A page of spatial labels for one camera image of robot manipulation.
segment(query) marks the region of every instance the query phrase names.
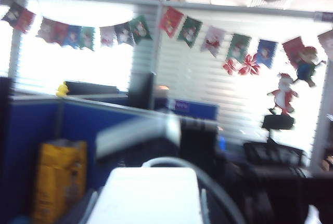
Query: window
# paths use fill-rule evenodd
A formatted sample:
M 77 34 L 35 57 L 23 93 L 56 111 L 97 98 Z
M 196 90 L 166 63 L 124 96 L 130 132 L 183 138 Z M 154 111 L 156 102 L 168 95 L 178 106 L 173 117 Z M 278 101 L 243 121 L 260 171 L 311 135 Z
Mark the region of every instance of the window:
M 126 5 L 74 0 L 28 0 L 27 8 L 36 13 L 28 34 L 23 34 L 16 87 L 54 94 L 65 80 L 117 86 L 127 90 L 133 47 L 99 45 L 99 28 L 131 20 L 133 10 Z M 79 50 L 46 43 L 35 37 L 42 16 L 67 24 L 95 27 L 95 51 Z
M 313 22 L 312 19 L 283 16 L 179 10 L 203 21 L 204 25 L 192 49 L 186 43 L 177 41 L 177 33 L 173 38 L 162 33 L 157 83 L 170 88 L 170 97 L 217 104 L 218 122 L 223 129 L 221 134 L 228 143 L 266 141 L 268 132 L 261 128 L 263 116 L 270 114 L 268 108 L 274 106 L 273 97 L 266 94 L 277 89 L 278 73 L 286 72 L 296 78 L 296 72 L 287 64 L 288 59 L 279 44 L 271 70 L 261 65 L 259 76 L 228 75 L 222 69 L 222 64 L 232 33 L 252 37 L 248 49 L 252 55 L 257 51 L 260 38 L 283 43 L 301 35 L 305 45 L 317 48 L 320 59 L 327 56 L 318 43 L 317 35 L 330 30 L 331 25 Z M 208 51 L 200 52 L 210 24 L 227 31 L 217 58 Z M 313 79 L 317 86 L 314 88 L 309 88 L 305 82 L 292 85 L 292 89 L 299 94 L 299 98 L 291 102 L 295 108 L 292 114 L 296 119 L 294 129 L 273 133 L 275 141 L 303 149 L 308 157 L 311 156 L 325 71 L 324 65 L 316 69 Z
M 9 7 L 0 5 L 0 17 L 6 14 Z M 0 20 L 0 76 L 8 75 L 12 27 L 8 22 Z

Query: santa figure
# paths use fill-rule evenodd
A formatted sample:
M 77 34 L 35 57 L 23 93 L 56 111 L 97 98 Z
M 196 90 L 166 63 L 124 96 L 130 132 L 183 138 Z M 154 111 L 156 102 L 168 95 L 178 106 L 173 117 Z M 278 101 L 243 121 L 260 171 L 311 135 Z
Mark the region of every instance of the santa figure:
M 290 102 L 292 96 L 298 97 L 298 94 L 290 89 L 290 84 L 293 83 L 293 79 L 287 73 L 281 73 L 281 78 L 278 85 L 278 90 L 272 91 L 267 95 L 274 95 L 275 106 L 270 109 L 272 114 L 276 114 L 274 109 L 279 107 L 282 109 L 281 115 L 289 115 L 294 111 L 294 108 L 291 107 Z

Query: bunting banner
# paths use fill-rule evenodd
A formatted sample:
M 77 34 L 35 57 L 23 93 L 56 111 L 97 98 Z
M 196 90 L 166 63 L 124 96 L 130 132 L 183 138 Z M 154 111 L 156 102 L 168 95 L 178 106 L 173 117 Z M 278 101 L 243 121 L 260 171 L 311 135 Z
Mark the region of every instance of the bunting banner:
M 208 50 L 210 53 L 216 57 L 219 52 L 221 43 L 224 39 L 225 31 L 220 28 L 215 28 L 210 26 L 201 45 L 200 50 Z
M 297 69 L 299 62 L 299 52 L 304 49 L 304 44 L 301 37 L 294 38 L 282 44 L 287 54 L 290 64 Z
M 192 48 L 199 34 L 201 25 L 201 21 L 192 19 L 191 17 L 187 16 L 182 30 L 179 32 L 178 40 L 185 41 L 186 44 Z
M 236 59 L 238 62 L 242 63 L 250 41 L 251 37 L 234 33 L 226 59 Z
M 169 38 L 172 38 L 184 15 L 172 7 L 168 7 L 163 15 L 159 28 L 165 30 Z
M 90 50 L 94 50 L 94 34 L 95 28 L 90 27 L 82 27 L 81 34 L 80 34 L 80 49 L 84 47 L 89 48 Z
M 33 12 L 14 2 L 2 20 L 7 21 L 14 29 L 27 33 L 34 18 L 35 14 Z
M 114 31 L 116 32 L 118 45 L 126 43 L 134 46 L 133 34 L 131 32 L 130 24 L 128 22 L 115 25 Z
M 257 64 L 264 64 L 269 69 L 271 69 L 276 46 L 277 42 L 265 41 L 264 39 L 259 40 L 259 45 L 256 55 Z
M 318 40 L 328 58 L 333 61 L 333 30 L 319 35 Z
M 36 37 L 42 38 L 48 43 L 55 41 L 55 25 L 54 20 L 43 17 L 41 28 L 38 30 Z
M 79 25 L 69 25 L 67 29 L 67 35 L 63 41 L 63 46 L 69 45 L 74 49 L 79 47 L 79 38 L 81 34 L 81 26 Z
M 114 31 L 114 26 L 101 27 L 100 31 L 100 45 L 101 46 L 113 46 L 113 40 L 116 39 L 116 32 Z
M 131 20 L 130 28 L 136 44 L 138 44 L 143 38 L 151 39 L 147 22 L 143 15 L 140 15 L 139 17 Z

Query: blue cubicle partition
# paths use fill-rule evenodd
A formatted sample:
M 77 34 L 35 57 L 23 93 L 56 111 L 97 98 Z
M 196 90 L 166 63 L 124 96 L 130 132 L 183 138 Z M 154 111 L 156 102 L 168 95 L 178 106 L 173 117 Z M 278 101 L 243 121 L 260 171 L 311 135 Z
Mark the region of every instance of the blue cubicle partition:
M 95 163 L 97 133 L 134 117 L 148 117 L 154 114 L 156 112 L 115 104 L 86 100 L 64 100 L 61 137 L 87 142 L 87 188 L 103 186 L 110 171 L 116 166 L 116 164 Z
M 30 214 L 39 145 L 54 139 L 59 106 L 53 97 L 14 98 L 2 164 L 0 223 Z

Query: christmas flag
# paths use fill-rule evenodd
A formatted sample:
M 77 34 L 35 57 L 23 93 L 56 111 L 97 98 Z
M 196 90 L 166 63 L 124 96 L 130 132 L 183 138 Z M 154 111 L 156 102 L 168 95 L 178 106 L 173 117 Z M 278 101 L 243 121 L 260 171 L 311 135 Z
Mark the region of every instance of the christmas flag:
M 201 21 L 192 19 L 189 16 L 187 16 L 183 24 L 182 30 L 178 35 L 178 40 L 185 41 L 187 45 L 190 48 L 192 48 L 199 34 L 201 25 L 202 25 Z
M 276 42 L 261 39 L 257 50 L 257 63 L 264 64 L 269 69 L 272 68 L 272 60 L 275 55 L 276 46 Z
M 69 25 L 67 29 L 67 35 L 62 45 L 69 45 L 73 48 L 79 47 L 79 38 L 81 33 L 81 26 Z
M 126 43 L 134 46 L 133 34 L 130 30 L 130 24 L 128 22 L 115 25 L 114 30 L 117 35 L 118 45 Z
M 333 30 L 319 35 L 318 40 L 325 50 L 328 58 L 333 60 Z
M 9 11 L 2 20 L 7 21 L 13 28 L 26 33 L 35 18 L 35 14 L 17 3 L 12 3 Z
M 94 34 L 95 28 L 82 27 L 80 34 L 80 48 L 87 47 L 90 50 L 94 50 Z
M 43 17 L 41 28 L 36 37 L 44 39 L 48 43 L 54 42 L 56 22 Z
M 251 37 L 234 33 L 226 59 L 234 58 L 242 63 L 250 41 Z
M 204 38 L 200 50 L 204 51 L 207 49 L 214 57 L 216 57 L 217 53 L 219 52 L 219 48 L 223 41 L 224 35 L 224 30 L 210 26 L 208 28 L 207 34 Z
M 151 39 L 146 19 L 143 15 L 130 21 L 130 27 L 133 33 L 135 43 L 139 43 L 141 39 Z
M 165 30 L 169 38 L 172 38 L 181 22 L 183 14 L 172 7 L 168 7 L 168 10 L 163 15 L 159 28 Z
M 54 42 L 58 43 L 60 46 L 63 45 L 64 40 L 67 36 L 68 25 L 56 21 L 54 25 Z
M 294 38 L 282 44 L 291 65 L 297 69 L 299 61 L 299 52 L 304 49 L 301 37 Z
M 253 57 L 249 54 L 246 55 L 243 67 L 239 69 L 238 74 L 246 75 L 250 73 L 251 75 L 259 75 L 260 66 L 256 63 L 256 56 Z
M 116 38 L 116 32 L 114 31 L 114 26 L 101 27 L 100 30 L 100 44 L 101 46 L 111 47 L 113 45 L 113 40 Z

